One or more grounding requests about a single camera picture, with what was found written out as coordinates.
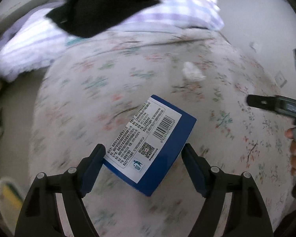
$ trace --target black cloth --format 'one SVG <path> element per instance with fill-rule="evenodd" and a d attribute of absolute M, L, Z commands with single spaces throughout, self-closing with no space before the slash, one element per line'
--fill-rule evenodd
<path fill-rule="evenodd" d="M 158 3 L 155 0 L 67 0 L 47 17 L 69 34 L 89 38 Z"/>

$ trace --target qr code label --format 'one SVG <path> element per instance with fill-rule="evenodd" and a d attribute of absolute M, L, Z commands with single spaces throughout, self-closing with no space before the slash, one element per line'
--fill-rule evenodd
<path fill-rule="evenodd" d="M 141 149 L 139 150 L 139 153 L 144 155 L 146 158 L 149 158 L 154 151 L 155 151 L 154 147 L 144 142 Z"/>

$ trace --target flower pattern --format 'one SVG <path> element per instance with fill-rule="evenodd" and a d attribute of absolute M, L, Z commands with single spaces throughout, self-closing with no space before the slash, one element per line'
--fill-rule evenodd
<path fill-rule="evenodd" d="M 206 79 L 182 73 L 193 62 Z M 291 122 L 250 108 L 247 94 L 280 91 L 262 66 L 217 32 L 181 34 L 106 31 L 67 48 L 46 73 L 36 101 L 30 145 L 30 176 L 63 173 L 89 156 L 97 143 L 108 149 L 141 105 L 156 94 L 197 118 L 188 139 L 210 165 L 226 173 L 249 171 L 275 229 L 292 202 L 289 140 Z M 66 236 L 72 236 L 57 196 Z M 187 236 L 204 199 L 180 156 L 151 197 L 106 167 L 83 202 L 100 236 Z M 226 198 L 216 232 L 227 219 Z"/>

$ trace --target bed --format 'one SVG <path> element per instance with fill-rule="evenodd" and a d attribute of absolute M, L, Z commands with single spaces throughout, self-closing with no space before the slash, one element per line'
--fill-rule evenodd
<path fill-rule="evenodd" d="M 182 73 L 192 62 L 206 79 Z M 249 171 L 262 194 L 273 229 L 292 203 L 287 118 L 250 108 L 248 94 L 279 88 L 255 60 L 218 32 L 108 30 L 72 39 L 49 68 L 36 100 L 30 144 L 30 180 L 63 173 L 97 143 L 108 148 L 152 94 L 197 118 L 188 139 L 199 156 L 224 172 Z M 72 236 L 57 197 L 66 236 Z M 179 156 L 151 197 L 102 167 L 83 202 L 100 236 L 187 236 L 204 199 Z M 226 196 L 216 236 L 229 211 Z"/>

